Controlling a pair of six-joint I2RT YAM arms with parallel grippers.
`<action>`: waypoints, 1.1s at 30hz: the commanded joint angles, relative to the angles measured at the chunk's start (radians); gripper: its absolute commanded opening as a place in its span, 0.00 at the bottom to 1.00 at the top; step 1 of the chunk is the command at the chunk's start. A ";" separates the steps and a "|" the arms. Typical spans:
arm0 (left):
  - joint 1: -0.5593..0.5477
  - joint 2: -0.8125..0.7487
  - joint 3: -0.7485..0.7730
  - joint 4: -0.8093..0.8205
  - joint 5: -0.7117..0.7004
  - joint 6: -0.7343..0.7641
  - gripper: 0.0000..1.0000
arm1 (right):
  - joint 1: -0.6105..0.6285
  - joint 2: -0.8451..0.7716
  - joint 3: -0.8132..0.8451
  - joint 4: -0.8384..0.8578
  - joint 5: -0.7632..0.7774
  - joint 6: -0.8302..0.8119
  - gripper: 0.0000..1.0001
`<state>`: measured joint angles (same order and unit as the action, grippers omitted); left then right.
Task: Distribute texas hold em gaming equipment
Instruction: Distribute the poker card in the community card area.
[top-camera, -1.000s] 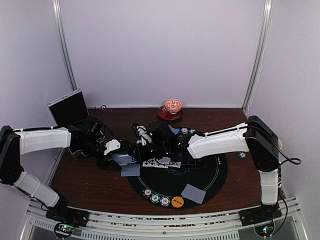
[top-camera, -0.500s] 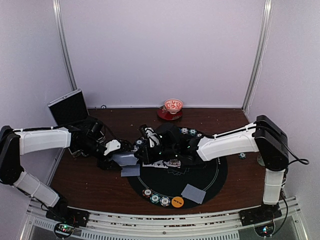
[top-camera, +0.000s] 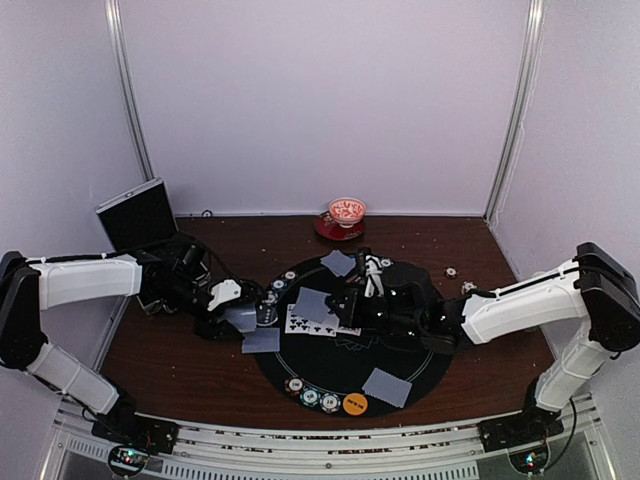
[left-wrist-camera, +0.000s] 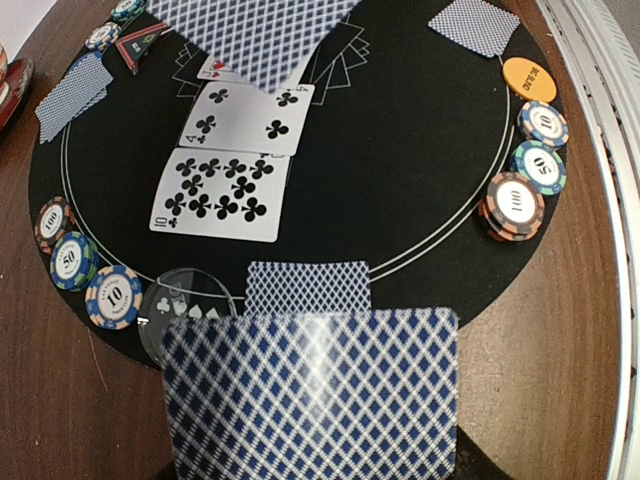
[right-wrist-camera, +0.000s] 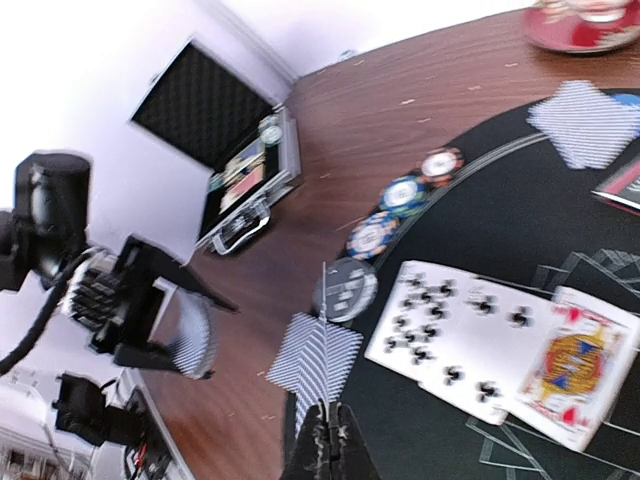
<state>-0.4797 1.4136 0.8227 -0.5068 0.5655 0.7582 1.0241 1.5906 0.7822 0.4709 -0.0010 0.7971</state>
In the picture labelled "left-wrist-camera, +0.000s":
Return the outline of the blue cream chips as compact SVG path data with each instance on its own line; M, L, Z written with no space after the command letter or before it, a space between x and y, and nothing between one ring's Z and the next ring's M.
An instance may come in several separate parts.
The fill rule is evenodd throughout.
M569 140L569 126L564 116L552 105L542 101L526 102L517 117L521 133L558 150Z
M124 265L100 269L85 294L92 323L107 330L122 330L137 319L143 301L139 277Z
M120 37L121 28L114 22L106 22L96 28L85 41L85 46L89 50L103 52L113 45Z

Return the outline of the blue patterned card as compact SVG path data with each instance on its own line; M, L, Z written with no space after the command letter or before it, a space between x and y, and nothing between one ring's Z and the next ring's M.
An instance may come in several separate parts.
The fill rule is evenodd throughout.
M149 229L273 243L288 156L179 147L159 181Z

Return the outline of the jack of hearts card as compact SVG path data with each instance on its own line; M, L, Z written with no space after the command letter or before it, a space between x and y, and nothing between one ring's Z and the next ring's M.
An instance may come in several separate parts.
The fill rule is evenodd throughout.
M209 55L200 67L196 77L206 81L237 82L238 76L222 62Z

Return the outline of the red black triangle marker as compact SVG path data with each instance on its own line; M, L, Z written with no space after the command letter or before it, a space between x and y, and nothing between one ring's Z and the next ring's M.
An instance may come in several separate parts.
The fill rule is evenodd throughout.
M116 48L133 75L137 75L141 62L148 56L152 45L168 30L162 22L128 34L116 42Z

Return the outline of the single grey playing card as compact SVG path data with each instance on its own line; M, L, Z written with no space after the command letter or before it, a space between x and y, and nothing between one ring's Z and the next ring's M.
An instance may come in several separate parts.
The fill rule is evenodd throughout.
M77 60L35 110L39 143L53 140L86 105L106 92L112 80L100 53L90 52Z

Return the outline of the orange big blind button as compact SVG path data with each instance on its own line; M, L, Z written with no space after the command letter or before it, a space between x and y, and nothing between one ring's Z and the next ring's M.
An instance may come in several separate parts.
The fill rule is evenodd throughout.
M502 67L502 75L507 86L525 100L550 103L556 98L555 81L546 69L530 59L507 59Z

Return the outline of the green chips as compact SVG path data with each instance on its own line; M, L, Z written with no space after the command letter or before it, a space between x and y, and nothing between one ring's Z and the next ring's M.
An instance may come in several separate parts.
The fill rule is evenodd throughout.
M510 169L528 178L542 195L560 194L567 181L567 171L561 157L551 147L538 140L518 145L510 157Z
M61 290L81 291L86 288L99 267L95 243L86 235L72 231L55 245L49 270L53 283Z
M112 9L111 17L117 22L132 20L145 10L146 3L146 0L120 0Z

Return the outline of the grey playing card deck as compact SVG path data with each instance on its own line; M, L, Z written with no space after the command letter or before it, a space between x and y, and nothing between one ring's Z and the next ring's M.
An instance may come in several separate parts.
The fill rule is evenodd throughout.
M179 477L449 477L457 334L447 307L172 323L161 351Z

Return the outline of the grey dealer button disc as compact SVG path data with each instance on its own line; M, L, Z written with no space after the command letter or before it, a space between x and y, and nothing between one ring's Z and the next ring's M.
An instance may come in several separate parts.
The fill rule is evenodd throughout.
M162 338L171 321L212 320L236 312L231 294L216 277L201 269L176 268L146 290L137 329L146 354L160 367Z

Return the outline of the orange black chips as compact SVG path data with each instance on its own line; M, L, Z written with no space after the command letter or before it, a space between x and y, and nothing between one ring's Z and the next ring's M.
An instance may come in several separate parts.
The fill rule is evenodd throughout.
M516 172L501 172L488 183L478 205L480 220L499 242L524 242L539 232L545 215L541 193Z
M62 196L54 196L40 209L34 238L41 252L51 255L57 242L76 225L71 206Z

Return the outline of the four of clubs card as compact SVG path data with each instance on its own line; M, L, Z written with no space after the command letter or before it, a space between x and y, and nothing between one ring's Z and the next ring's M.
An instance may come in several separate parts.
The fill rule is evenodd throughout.
M250 84L212 81L199 94L179 138L181 147L292 156L315 87L266 93Z

